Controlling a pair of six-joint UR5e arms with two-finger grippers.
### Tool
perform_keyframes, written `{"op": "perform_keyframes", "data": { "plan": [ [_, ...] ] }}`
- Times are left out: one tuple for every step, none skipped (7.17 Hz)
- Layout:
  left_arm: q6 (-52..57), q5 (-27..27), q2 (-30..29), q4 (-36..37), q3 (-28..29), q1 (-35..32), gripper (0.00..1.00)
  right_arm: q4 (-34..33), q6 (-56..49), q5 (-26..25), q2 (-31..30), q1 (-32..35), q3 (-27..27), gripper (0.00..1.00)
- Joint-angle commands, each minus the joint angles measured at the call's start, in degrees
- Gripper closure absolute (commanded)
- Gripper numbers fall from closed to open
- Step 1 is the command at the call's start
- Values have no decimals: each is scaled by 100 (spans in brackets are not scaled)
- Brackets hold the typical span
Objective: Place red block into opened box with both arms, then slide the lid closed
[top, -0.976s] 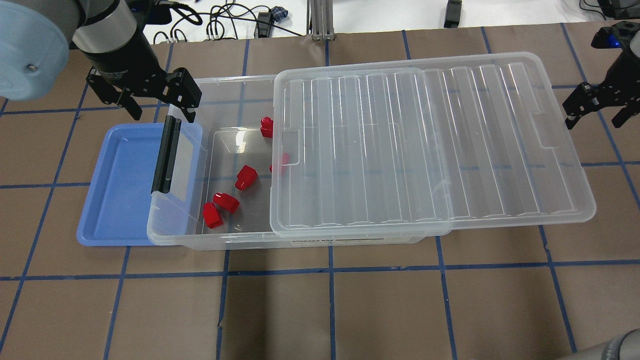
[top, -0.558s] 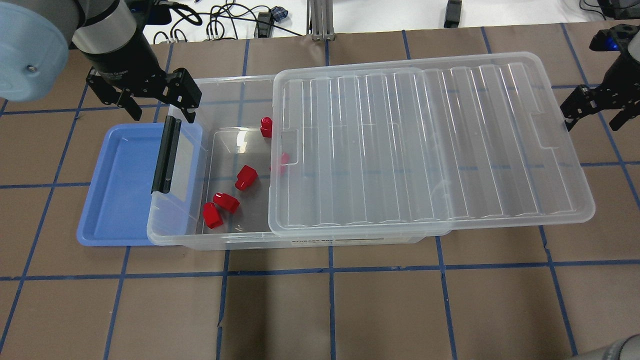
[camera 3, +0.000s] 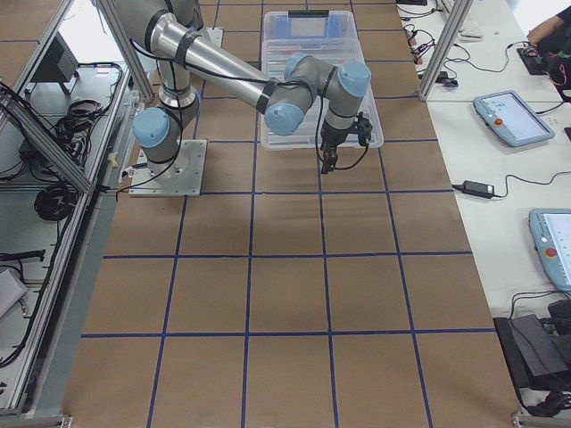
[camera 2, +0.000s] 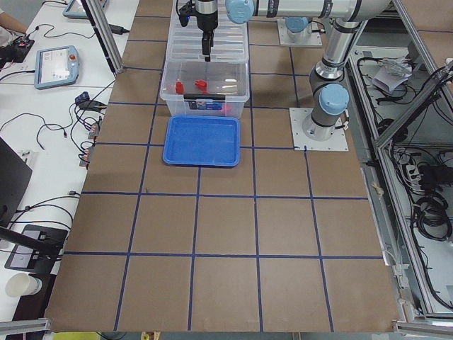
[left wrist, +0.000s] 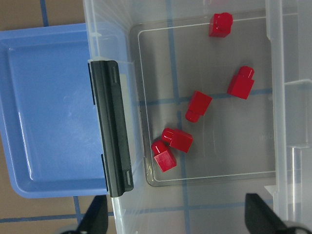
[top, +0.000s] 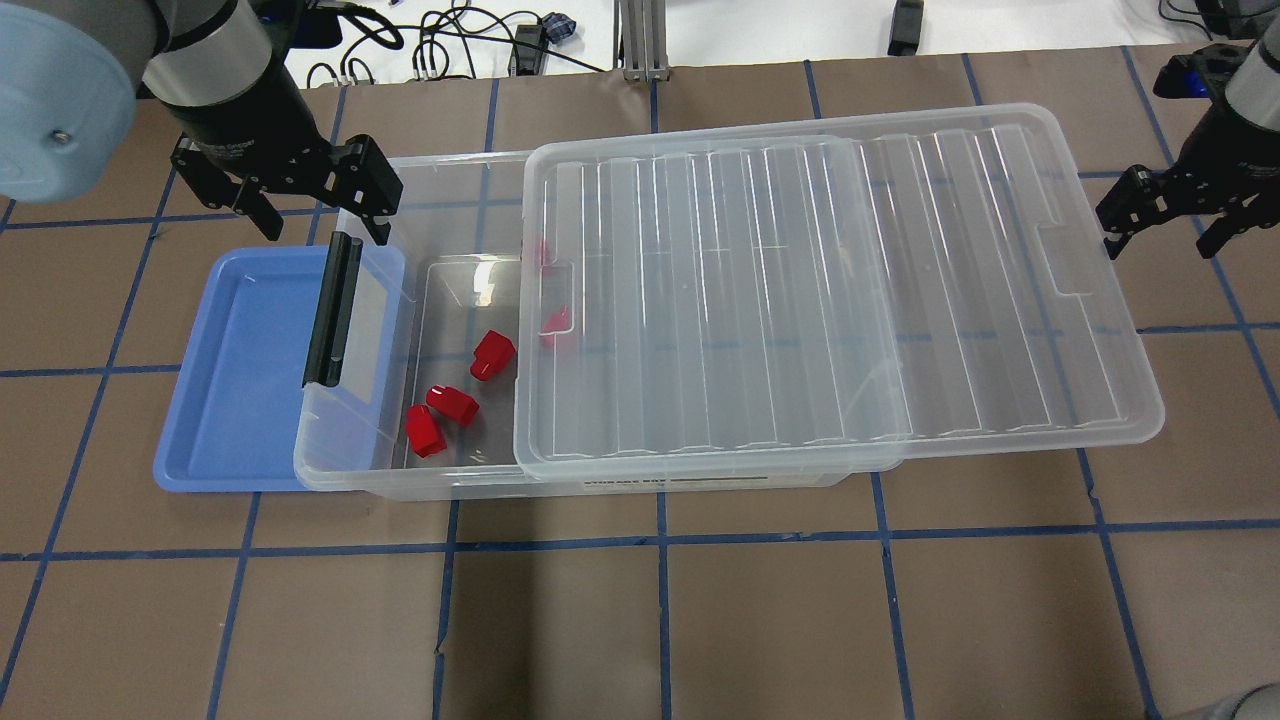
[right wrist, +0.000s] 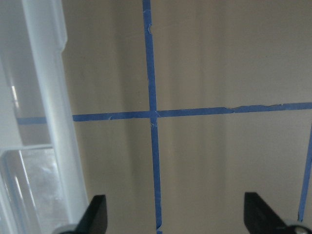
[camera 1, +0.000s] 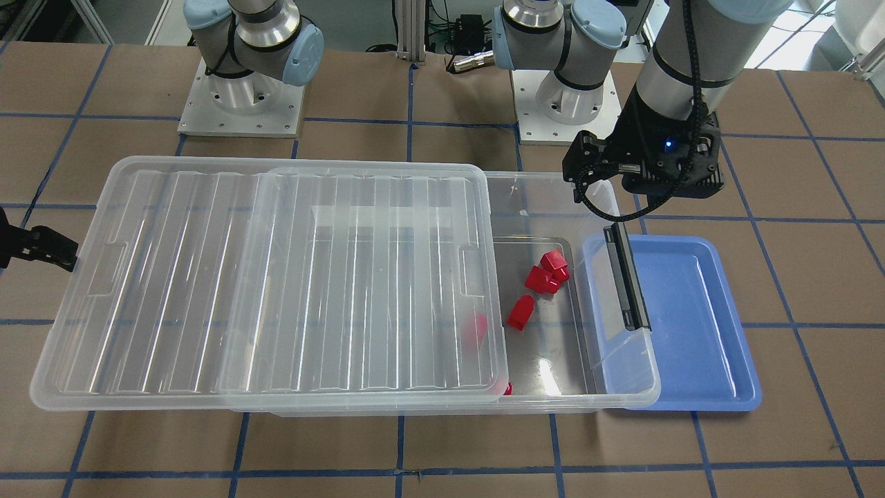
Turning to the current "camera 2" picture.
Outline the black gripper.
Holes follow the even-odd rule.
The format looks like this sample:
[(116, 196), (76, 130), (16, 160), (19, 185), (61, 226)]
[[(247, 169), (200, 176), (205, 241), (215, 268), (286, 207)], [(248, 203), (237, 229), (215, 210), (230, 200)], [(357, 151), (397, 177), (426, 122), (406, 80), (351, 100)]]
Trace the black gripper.
[(209, 49), (214, 46), (214, 31), (218, 27), (218, 13), (196, 13), (197, 26), (204, 33), (202, 34), (202, 55), (205, 61), (209, 61)]

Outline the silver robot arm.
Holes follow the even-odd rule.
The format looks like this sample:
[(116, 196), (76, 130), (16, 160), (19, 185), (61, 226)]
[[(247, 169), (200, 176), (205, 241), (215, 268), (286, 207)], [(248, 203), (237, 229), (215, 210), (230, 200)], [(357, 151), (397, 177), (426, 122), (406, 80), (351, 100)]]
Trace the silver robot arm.
[(303, 123), (304, 134), (325, 142), (332, 138), (348, 107), (348, 91), (340, 85), (344, 66), (366, 22), (379, 15), (388, 1), (225, 1), (228, 19), (235, 24), (255, 16), (277, 18), (280, 42), (289, 46), (319, 46), (325, 31), (321, 20), (332, 19), (332, 29), (321, 60), (310, 73), (315, 106)]

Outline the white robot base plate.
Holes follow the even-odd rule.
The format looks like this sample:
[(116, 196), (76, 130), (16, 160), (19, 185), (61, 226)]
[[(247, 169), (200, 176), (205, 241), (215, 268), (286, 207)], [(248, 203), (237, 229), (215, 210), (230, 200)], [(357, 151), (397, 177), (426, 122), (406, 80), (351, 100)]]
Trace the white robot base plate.
[(312, 120), (311, 112), (312, 108), (289, 109), (294, 150), (348, 152), (345, 136), (348, 123), (338, 116), (334, 126), (324, 128)]

